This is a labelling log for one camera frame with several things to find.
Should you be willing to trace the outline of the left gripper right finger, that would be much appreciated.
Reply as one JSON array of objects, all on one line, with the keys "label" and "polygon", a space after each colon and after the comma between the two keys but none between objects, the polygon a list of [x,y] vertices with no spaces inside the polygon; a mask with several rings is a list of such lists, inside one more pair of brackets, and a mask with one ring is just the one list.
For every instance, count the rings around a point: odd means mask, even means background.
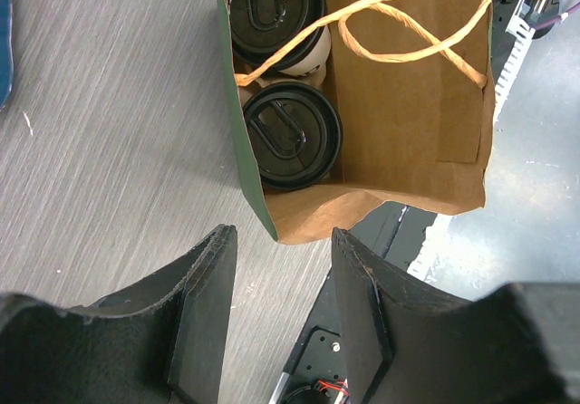
[{"label": "left gripper right finger", "polygon": [[338,228],[332,269],[352,402],[579,400],[577,284],[511,283],[468,301]]}]

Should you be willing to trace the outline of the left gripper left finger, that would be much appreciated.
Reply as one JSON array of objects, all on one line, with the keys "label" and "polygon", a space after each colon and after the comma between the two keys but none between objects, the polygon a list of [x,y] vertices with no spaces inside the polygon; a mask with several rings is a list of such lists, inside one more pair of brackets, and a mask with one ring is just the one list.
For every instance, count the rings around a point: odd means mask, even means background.
[{"label": "left gripper left finger", "polygon": [[4,403],[215,403],[237,266],[217,226],[183,256],[88,306],[1,296]]}]

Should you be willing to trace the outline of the green paper bag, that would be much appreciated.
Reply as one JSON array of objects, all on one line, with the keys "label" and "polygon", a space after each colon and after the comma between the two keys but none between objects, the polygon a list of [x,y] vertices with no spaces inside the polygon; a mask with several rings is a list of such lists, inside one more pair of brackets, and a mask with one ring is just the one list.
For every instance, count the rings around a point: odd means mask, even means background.
[{"label": "green paper bag", "polygon": [[[491,1],[326,0],[324,17],[255,68],[235,55],[229,5],[217,0],[238,177],[274,240],[324,239],[387,201],[446,215],[484,205],[495,108]],[[342,121],[339,156],[309,188],[267,189],[237,87],[303,60],[325,27],[332,47],[320,92]]]}]

